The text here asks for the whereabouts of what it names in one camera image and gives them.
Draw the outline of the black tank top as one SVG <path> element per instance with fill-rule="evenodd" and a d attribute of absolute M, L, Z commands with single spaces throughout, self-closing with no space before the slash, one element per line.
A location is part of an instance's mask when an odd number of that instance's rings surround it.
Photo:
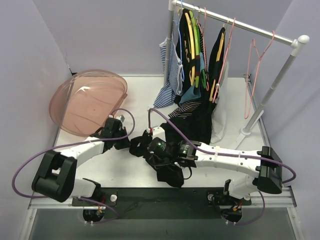
<path fill-rule="evenodd" d="M 129 152 L 136 156 L 136 141 L 130 141 Z M 179 143 L 165 142 L 159 137 L 152 138 L 148 152 L 142 157 L 156 171 L 159 182 L 165 182 L 171 187 L 181 188 L 186 178 L 183 175 L 183 168 L 196 168 L 195 147 L 199 142 L 187 142 L 182 140 Z"/>

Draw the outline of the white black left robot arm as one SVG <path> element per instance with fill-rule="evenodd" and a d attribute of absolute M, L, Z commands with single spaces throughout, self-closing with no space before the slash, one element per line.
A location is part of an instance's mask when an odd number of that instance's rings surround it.
<path fill-rule="evenodd" d="M 46 151 L 32 181 L 32 190 L 60 203 L 68 198 L 83 198 L 91 206 L 100 203 L 103 199 L 101 184 L 76 178 L 76 170 L 111 148 L 121 150 L 130 146 L 124 120 L 123 115 L 110 116 L 103 127 L 79 145 L 61 151 Z"/>

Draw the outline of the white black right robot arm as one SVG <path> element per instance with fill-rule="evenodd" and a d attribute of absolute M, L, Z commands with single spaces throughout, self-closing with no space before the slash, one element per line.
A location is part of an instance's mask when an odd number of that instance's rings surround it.
<path fill-rule="evenodd" d="M 136 157 L 143 157 L 156 171 L 157 180 L 173 188 L 181 188 L 185 183 L 184 168 L 217 168 L 243 173 L 241 179 L 224 182 L 221 197 L 227 204 L 257 191 L 282 193 L 283 163 L 268 146 L 257 151 L 237 151 L 188 139 L 166 142 L 158 133 L 145 131 L 131 140 L 129 151 Z"/>

